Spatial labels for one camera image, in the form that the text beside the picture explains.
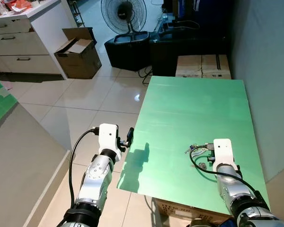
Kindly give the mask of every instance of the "cardboard box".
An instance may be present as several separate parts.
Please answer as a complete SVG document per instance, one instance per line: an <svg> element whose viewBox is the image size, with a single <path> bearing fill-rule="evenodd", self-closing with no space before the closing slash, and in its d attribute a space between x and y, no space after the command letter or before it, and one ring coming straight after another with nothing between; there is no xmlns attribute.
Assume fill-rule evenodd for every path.
<svg viewBox="0 0 284 227"><path fill-rule="evenodd" d="M68 78L91 79L102 66L88 28L62 29L68 41L54 54Z"/></svg>
<svg viewBox="0 0 284 227"><path fill-rule="evenodd" d="M176 77L202 78L201 55L178 56Z"/></svg>
<svg viewBox="0 0 284 227"><path fill-rule="evenodd" d="M160 199L155 199L155 201L161 214L180 219L192 220L201 218L215 225L220 225L231 218L231 215L190 207L175 202Z"/></svg>
<svg viewBox="0 0 284 227"><path fill-rule="evenodd" d="M227 56L202 55L202 78L231 79Z"/></svg>

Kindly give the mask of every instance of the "white cabinet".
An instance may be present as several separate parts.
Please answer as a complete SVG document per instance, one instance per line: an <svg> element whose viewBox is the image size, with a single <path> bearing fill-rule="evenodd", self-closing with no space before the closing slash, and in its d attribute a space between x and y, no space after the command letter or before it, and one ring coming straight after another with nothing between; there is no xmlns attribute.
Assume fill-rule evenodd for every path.
<svg viewBox="0 0 284 227"><path fill-rule="evenodd" d="M61 74L54 52L72 21L61 0L44 0L21 14L0 16L0 72Z"/></svg>

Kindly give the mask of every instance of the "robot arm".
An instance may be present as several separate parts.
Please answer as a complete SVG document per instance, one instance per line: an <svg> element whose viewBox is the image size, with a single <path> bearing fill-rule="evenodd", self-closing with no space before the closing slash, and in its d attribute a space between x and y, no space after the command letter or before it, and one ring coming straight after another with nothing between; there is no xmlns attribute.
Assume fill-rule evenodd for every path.
<svg viewBox="0 0 284 227"><path fill-rule="evenodd" d="M206 147L212 151L208 160L213 162L214 172L242 179L240 167L234 163L230 139L215 139L213 146L207 144ZM250 190L231 176L216 174L216 177L220 196L238 227L284 227L284 222L269 211L259 191Z"/></svg>
<svg viewBox="0 0 284 227"><path fill-rule="evenodd" d="M101 124L95 132L99 135L99 155L87 167L80 192L74 206L66 211L62 227L98 226L115 162L121 159L123 147L129 148L133 140L133 128L127 134L127 141L118 137L117 125Z"/></svg>

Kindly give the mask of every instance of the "gray wall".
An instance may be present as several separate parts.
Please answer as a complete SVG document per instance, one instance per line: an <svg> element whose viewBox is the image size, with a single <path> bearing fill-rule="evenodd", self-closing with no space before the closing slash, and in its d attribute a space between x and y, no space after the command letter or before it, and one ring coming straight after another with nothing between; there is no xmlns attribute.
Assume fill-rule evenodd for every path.
<svg viewBox="0 0 284 227"><path fill-rule="evenodd" d="M240 0L232 20L232 76L244 80L264 176L284 169L284 0Z"/></svg>

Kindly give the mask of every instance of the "electric fan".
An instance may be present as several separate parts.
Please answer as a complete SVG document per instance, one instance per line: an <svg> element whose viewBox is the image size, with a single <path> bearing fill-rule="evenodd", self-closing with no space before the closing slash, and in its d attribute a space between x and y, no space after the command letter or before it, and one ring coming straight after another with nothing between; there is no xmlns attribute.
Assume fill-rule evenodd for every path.
<svg viewBox="0 0 284 227"><path fill-rule="evenodd" d="M141 31L146 21L144 0L101 0L101 11L107 25L119 34L115 40L122 36L129 36L131 41L145 35L149 38L147 31Z"/></svg>

